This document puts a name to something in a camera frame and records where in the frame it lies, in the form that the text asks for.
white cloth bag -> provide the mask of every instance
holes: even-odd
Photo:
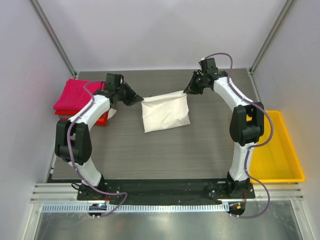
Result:
[[[145,133],[190,124],[187,94],[183,91],[145,97],[141,105]]]

yellow plastic bin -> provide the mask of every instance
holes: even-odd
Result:
[[[305,181],[295,148],[289,137],[284,119],[279,111],[267,111],[270,115],[274,134],[271,141],[253,151],[250,174],[263,183],[297,183]],[[264,143],[270,134],[270,124],[264,117],[264,134],[259,144]]]

folded pink towel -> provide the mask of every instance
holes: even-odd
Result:
[[[56,111],[80,111],[89,101],[90,95],[84,90],[84,85],[90,81],[70,78],[66,81],[59,100],[53,105]],[[94,82],[87,86],[91,93],[101,87],[100,82]]]

wood grain surface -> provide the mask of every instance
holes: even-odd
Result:
[[[193,70],[118,71],[142,97],[184,90]],[[106,72],[80,72],[80,80],[105,80]],[[232,80],[256,100],[245,69],[235,69]],[[234,143],[229,134],[232,111],[223,99],[205,89],[188,95],[190,125],[144,133],[141,104],[117,103],[107,126],[90,131],[92,160],[108,179],[224,178],[232,164]],[[77,179],[60,158],[53,179]]]

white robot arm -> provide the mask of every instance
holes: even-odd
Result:
[[[69,165],[73,165],[67,144],[67,131],[71,123],[74,122],[71,130],[71,136],[73,136],[73,138],[70,139],[70,142],[75,167],[90,185],[100,191],[106,191],[104,177],[96,169],[91,159],[92,145],[89,131],[99,117],[110,109],[112,103],[122,101],[125,105],[131,106],[142,100],[143,98],[137,95],[129,85],[124,82],[122,75],[108,73],[104,88],[97,90],[93,95],[93,99],[91,99],[86,106],[68,120],[58,121],[56,125],[55,154]],[[94,195],[94,191],[84,180],[82,180],[82,188],[91,191],[91,196]]]
[[[231,197],[240,197],[248,189],[250,179],[245,172],[245,161],[248,148],[259,141],[264,133],[264,115],[251,104],[224,71],[219,71],[214,58],[201,59],[201,70],[193,72],[192,79],[184,90],[187,94],[202,94],[204,88],[211,88],[227,103],[232,112],[230,135],[234,141],[232,166],[227,173],[228,193]],[[253,148],[249,148],[246,167],[250,169]]]

